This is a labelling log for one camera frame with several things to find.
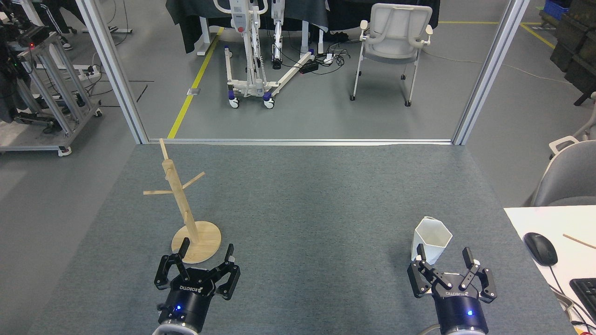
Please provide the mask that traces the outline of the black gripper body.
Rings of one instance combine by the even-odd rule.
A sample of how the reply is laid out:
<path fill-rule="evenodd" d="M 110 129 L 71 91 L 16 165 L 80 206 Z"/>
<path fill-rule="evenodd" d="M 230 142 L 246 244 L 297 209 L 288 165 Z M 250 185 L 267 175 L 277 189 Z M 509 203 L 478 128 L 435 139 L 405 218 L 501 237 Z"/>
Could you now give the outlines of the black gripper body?
<path fill-rule="evenodd" d="M 202 331 L 215 286 L 212 280 L 175 277 L 170 283 L 170 293 L 159 308 L 158 323 L 181 326 L 181 333 L 198 334 Z"/>
<path fill-rule="evenodd" d="M 432 297 L 442 335 L 487 335 L 489 333 L 481 307 L 479 290 L 472 284 L 464 291 L 460 291 L 455 283 L 452 283 L 448 290 L 438 283 L 432 284 Z"/>

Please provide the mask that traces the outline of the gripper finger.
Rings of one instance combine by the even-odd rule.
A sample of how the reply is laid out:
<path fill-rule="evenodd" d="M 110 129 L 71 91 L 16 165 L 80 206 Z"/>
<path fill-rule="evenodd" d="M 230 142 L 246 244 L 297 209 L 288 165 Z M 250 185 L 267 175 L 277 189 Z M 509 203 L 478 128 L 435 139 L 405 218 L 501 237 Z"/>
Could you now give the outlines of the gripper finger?
<path fill-rule="evenodd" d="M 236 289 L 236 284 L 241 274 L 240 267 L 235 263 L 233 252 L 234 244 L 229 244 L 224 262 L 222 262 L 219 266 L 208 271 L 205 280 L 206 286 L 210 288 L 210 295 L 221 295 L 223 299 L 226 301 L 232 299 L 232 295 L 234 293 L 234 290 Z M 222 279 L 225 275 L 228 274 L 229 277 L 226 283 L 221 284 L 217 287 L 218 280 Z"/>
<path fill-rule="evenodd" d="M 467 289 L 472 280 L 477 277 L 481 282 L 481 291 L 479 291 L 480 300 L 487 304 L 492 303 L 497 298 L 493 272 L 488 268 L 481 268 L 479 261 L 473 257 L 470 248 L 464 248 L 462 250 L 462 256 L 468 272 L 459 284 L 460 291 Z"/>
<path fill-rule="evenodd" d="M 438 283 L 443 288 L 450 289 L 450 281 L 426 260 L 424 244 L 418 244 L 416 251 L 417 255 L 408 268 L 408 278 L 415 297 L 422 298 L 424 294 L 428 294 L 431 291 L 430 284 Z"/>
<path fill-rule="evenodd" d="M 164 255 L 161 258 L 155 276 L 155 286 L 158 290 L 166 289 L 166 286 L 169 283 L 168 273 L 172 265 L 176 265 L 179 273 L 182 275 L 184 282 L 188 282 L 190 280 L 190 276 L 188 275 L 188 272 L 183 264 L 183 258 L 185 257 L 190 244 L 191 240 L 189 238 L 184 238 L 177 253 Z"/>

